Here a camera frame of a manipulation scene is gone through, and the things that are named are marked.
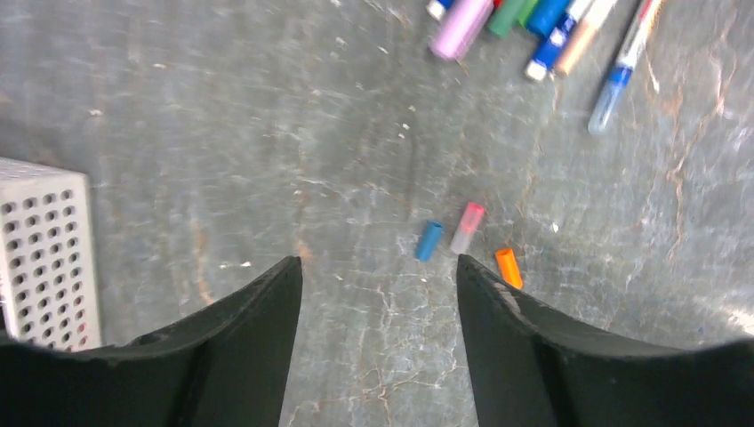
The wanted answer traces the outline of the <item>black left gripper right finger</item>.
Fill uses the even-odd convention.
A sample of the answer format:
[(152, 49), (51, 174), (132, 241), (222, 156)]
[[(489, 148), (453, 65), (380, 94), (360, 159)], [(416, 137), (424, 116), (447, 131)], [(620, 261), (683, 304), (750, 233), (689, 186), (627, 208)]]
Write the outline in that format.
[(680, 350), (596, 328), (473, 257), (457, 301), (482, 426), (750, 426), (753, 341)]

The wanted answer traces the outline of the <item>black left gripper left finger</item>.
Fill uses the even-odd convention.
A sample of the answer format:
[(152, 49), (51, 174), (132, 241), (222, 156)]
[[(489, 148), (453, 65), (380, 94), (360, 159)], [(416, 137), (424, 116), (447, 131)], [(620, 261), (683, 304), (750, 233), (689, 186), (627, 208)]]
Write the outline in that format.
[(123, 346), (1, 340), (4, 426), (275, 426), (301, 310), (301, 259)]

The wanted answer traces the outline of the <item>orange pen cap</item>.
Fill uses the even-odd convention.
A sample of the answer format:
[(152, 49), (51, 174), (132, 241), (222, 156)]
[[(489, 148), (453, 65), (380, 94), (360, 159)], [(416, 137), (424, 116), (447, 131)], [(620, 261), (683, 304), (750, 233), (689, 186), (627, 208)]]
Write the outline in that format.
[(503, 280), (514, 288), (521, 290), (524, 286), (524, 282), (513, 249), (500, 249), (495, 252), (494, 257)]

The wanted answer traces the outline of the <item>blue pen cap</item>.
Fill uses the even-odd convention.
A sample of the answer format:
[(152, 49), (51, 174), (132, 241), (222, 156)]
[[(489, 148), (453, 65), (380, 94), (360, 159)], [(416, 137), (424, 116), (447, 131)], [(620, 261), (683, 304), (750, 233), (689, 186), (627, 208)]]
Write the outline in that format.
[(418, 240), (414, 256), (420, 262), (427, 262), (440, 242), (444, 226), (440, 222), (428, 221)]

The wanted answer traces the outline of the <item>clear red pen cap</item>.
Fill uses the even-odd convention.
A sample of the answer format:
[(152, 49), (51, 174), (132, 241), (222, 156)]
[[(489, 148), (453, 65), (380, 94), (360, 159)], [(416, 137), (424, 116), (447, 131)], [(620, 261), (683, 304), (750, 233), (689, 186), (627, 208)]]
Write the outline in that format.
[(482, 205), (473, 202), (467, 204), (450, 244), (450, 250), (454, 254), (465, 254), (468, 252), (470, 243), (484, 214), (485, 208)]

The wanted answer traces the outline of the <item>pink highlighter marker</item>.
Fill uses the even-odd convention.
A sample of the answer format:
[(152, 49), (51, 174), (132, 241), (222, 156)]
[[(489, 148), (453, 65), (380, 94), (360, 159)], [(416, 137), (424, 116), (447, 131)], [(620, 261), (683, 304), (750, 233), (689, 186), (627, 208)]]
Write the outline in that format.
[(460, 60), (476, 39), (494, 9), (493, 0), (457, 0), (439, 21), (438, 32), (429, 44), (442, 60)]

